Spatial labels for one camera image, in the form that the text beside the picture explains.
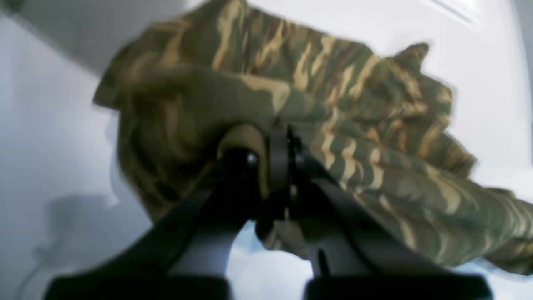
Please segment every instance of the camouflage fabric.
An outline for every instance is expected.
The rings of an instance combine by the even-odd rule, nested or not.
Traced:
[[[213,0],[125,46],[95,103],[121,112],[120,165],[154,221],[232,145],[259,153],[266,196],[265,140],[280,120],[412,249],[530,274],[533,206],[469,180],[475,158],[445,133],[452,92],[420,71],[428,50],[382,58],[244,0]],[[306,257],[289,221],[263,243]]]

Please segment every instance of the black metal clamp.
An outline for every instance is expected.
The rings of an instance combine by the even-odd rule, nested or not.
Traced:
[[[307,300],[492,299],[483,277],[441,268],[394,238],[289,127],[270,137],[266,204],[257,159],[246,149],[227,152],[134,246],[92,272],[55,279],[45,299],[232,299],[224,274],[237,234],[249,219],[284,219],[286,209],[302,229],[313,268]]]

